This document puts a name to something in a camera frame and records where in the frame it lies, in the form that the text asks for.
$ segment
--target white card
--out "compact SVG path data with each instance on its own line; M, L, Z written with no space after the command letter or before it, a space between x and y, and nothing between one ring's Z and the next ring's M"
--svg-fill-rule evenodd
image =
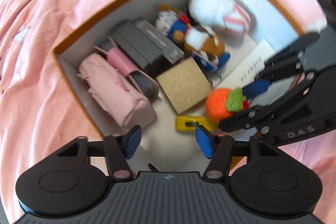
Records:
M262 40L216 88L234 89L252 83L257 73L264 68L264 61L274 54L268 42Z

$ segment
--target brown square box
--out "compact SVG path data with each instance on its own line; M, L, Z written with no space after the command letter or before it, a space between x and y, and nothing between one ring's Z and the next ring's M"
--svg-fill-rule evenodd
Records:
M208 97L211 85L190 57L157 78L169 101L180 114Z

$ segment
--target pink bag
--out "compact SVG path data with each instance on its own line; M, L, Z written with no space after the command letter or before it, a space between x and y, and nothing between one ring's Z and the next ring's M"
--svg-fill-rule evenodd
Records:
M148 99L99 54L84 59L79 72L90 85L91 96L126 131L137 124L144 128L155 119Z

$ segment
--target open cardboard box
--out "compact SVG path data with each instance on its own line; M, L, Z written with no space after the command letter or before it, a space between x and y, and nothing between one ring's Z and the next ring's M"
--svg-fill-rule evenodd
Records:
M295 18L292 18L286 8L276 0L236 1L250 14L252 25L248 35L242 38L222 36L226 49L231 54L229 62L220 72L223 78L232 72L260 41L266 40L277 52L303 33ZM117 133L118 127L112 117L88 94L87 83L77 76L79 64L95 51L93 46L105 39L114 26L124 19L135 20L143 17L154 23L157 8L161 4L181 9L187 3L188 0L116 0L98 11L54 48L53 54L73 95L87 118L103 136ZM129 165L134 172L149 170L148 162L160 171L184 171L182 166L193 162L193 157L200 152L195 136L174 130L176 112L162 91L153 107L157 120L144 128L141 147L137 149ZM204 102L185 114L205 115ZM192 163L188 168L190 166L199 171L204 168L202 164L197 163Z

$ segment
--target orange knitted ball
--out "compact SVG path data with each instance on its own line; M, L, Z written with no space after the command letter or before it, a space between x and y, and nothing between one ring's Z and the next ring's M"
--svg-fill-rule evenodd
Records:
M216 89L208 96L205 102L205 109L210 119L219 122L233 114L226 110L225 103L231 89Z

